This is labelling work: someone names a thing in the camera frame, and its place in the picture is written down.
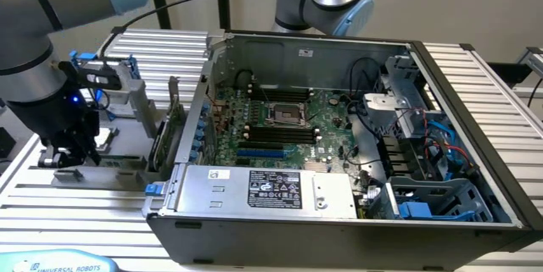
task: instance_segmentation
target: aluminum profile table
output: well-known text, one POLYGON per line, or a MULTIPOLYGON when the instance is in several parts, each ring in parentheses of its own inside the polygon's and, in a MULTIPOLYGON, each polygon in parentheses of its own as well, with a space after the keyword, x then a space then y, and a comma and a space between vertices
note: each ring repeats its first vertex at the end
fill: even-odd
MULTIPOLYGON (((166 93, 169 74, 180 76, 181 80, 185 78, 186 85, 190 82, 194 84, 197 79, 194 76, 198 76, 197 67, 201 68, 204 62, 204 37, 202 32, 129 30, 112 45, 109 51, 114 51, 114 55, 132 54, 138 59, 142 78, 146 82, 156 83, 154 86, 148 87, 150 98, 162 99, 165 103, 166 98, 162 94, 166 93), (184 39, 181 38, 184 36, 190 37, 190 43, 200 43, 200 52, 190 57, 182 54, 184 51, 180 51, 180 54, 176 52, 186 47, 182 46, 184 39)), ((537 137, 535 130, 525 129, 531 125, 527 124, 529 121, 521 114, 505 114, 507 116, 504 116, 501 113, 492 113, 495 109, 484 107, 483 101, 476 100, 476 95, 472 94, 479 93, 479 90, 492 91, 491 98, 507 105, 509 112, 521 110, 525 113, 525 108, 515 103, 515 99, 496 93, 495 89, 497 92, 501 91, 500 85, 496 85, 499 79, 488 73, 476 55, 463 51, 459 45, 427 44, 427 48, 441 66, 443 72, 451 78, 449 81, 459 91, 460 97, 465 99, 465 104, 473 104, 468 105, 468 108, 472 108, 473 116, 480 121, 483 130, 493 139, 495 146, 507 158, 509 167, 513 167, 511 170, 519 182, 543 212, 543 172, 539 170, 539 159, 543 158, 543 155, 533 154, 532 161, 517 159, 515 155, 509 154, 511 150, 532 152, 543 149, 543 146, 539 146, 543 142, 540 135, 537 137), (483 85, 489 88, 475 88, 473 90, 467 87, 467 82, 453 76, 475 76, 476 79, 472 82, 484 83, 483 85), (529 138, 523 139, 533 140, 532 143, 515 143, 512 137, 505 134, 507 131, 500 130, 501 125, 520 129, 523 133, 527 133, 525 135, 529 135, 529 138)), ((185 94, 184 103, 188 104, 192 92, 188 87, 180 91, 185 94)), ((485 97, 484 95, 489 95, 489 93, 481 94, 480 99, 485 97)), ((142 219, 140 211, 144 201, 142 193, 52 188, 49 184, 54 171, 33 166, 38 158, 38 149, 38 138, 34 135, 6 173, 0 177, 0 252, 76 248, 110 257, 124 271, 240 271, 233 267, 178 266, 169 259, 142 219)), ((457 271, 539 272, 543 270, 541 267, 543 242, 537 242, 513 254, 487 254, 457 271)), ((298 271, 298 269, 245 268, 244 271, 298 271)))

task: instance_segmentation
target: blue tab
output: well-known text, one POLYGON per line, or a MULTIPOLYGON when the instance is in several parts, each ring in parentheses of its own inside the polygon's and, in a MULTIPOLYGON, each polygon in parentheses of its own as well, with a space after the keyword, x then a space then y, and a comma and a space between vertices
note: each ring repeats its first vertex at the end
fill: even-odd
POLYGON ((78 59, 82 61, 92 61, 92 60, 96 60, 96 58, 97 58, 97 56, 93 53, 81 53, 78 55, 78 59))
POLYGON ((425 202, 404 202, 400 204, 400 216, 404 219, 431 219, 432 212, 425 202))
POLYGON ((161 185, 148 184, 145 187, 145 196, 161 196, 161 185))

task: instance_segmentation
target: capacitor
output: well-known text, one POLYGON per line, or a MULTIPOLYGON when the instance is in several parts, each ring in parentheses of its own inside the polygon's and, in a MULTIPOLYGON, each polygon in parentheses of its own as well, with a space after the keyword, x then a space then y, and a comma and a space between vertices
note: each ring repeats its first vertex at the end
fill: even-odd
POLYGON ((329 104, 332 107, 334 107, 334 106, 337 106, 337 105, 338 105, 338 100, 337 100, 337 99, 330 98, 330 99, 328 99, 328 104, 329 104))
POLYGON ((193 150, 198 150, 198 148, 201 147, 201 142, 198 140, 193 140, 192 141, 192 148, 193 150))
POLYGON ((206 123, 205 123, 205 121, 202 121, 201 119, 197 121, 197 128, 198 129, 202 129, 202 128, 205 128, 205 126, 206 126, 206 123))
POLYGON ((196 130, 194 132, 194 139, 201 140, 204 138, 205 133, 201 130, 196 130))
POLYGON ((206 113, 210 109, 210 104, 208 102, 204 102, 204 105, 201 106, 201 113, 206 113))
POLYGON ((188 161, 193 162, 197 159, 197 152, 190 150, 188 154, 188 161))

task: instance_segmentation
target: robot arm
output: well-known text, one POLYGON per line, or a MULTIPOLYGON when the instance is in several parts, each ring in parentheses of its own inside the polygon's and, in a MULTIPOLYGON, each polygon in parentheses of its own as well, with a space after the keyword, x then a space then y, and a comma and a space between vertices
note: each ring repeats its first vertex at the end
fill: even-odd
POLYGON ((326 35, 356 36, 373 11, 373 0, 277 0, 276 32, 317 29, 326 35))
POLYGON ((57 63, 48 34, 145 5, 146 0, 0 0, 0 99, 53 153, 42 167, 97 164, 97 111, 73 68, 57 63))

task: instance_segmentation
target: red cable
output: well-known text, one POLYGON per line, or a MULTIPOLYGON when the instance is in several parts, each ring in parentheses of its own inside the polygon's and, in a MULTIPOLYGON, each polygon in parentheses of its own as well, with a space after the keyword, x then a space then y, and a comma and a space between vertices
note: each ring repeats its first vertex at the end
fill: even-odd
POLYGON ((456 146, 447 146, 447 149, 456 150, 456 151, 464 156, 467 162, 471 164, 469 158, 467 157, 467 153, 465 153, 465 151, 464 151, 461 148, 459 148, 459 147, 456 147, 456 146))

